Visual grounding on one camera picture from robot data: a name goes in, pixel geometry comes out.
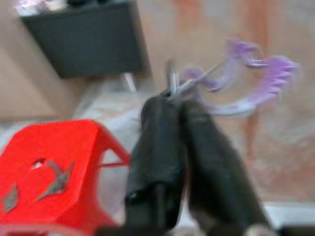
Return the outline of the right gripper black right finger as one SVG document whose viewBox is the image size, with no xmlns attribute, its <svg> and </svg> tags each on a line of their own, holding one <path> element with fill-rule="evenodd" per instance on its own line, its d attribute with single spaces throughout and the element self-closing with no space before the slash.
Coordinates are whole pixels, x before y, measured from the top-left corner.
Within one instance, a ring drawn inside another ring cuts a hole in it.
<svg viewBox="0 0 315 236">
<path fill-rule="evenodd" d="M 189 161 L 189 210 L 207 235 L 274 235 L 244 164 L 197 102 L 181 105 Z"/>
</svg>

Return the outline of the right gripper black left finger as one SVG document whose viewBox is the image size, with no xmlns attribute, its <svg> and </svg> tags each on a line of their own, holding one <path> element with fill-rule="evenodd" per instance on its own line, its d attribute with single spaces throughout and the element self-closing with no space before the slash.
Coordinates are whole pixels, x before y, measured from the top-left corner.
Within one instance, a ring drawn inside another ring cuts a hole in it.
<svg viewBox="0 0 315 236">
<path fill-rule="evenodd" d="M 132 151 L 126 183 L 125 226 L 133 233 L 164 233 L 175 227 L 185 184 L 179 111 L 163 96 L 146 101 L 141 134 Z"/>
</svg>

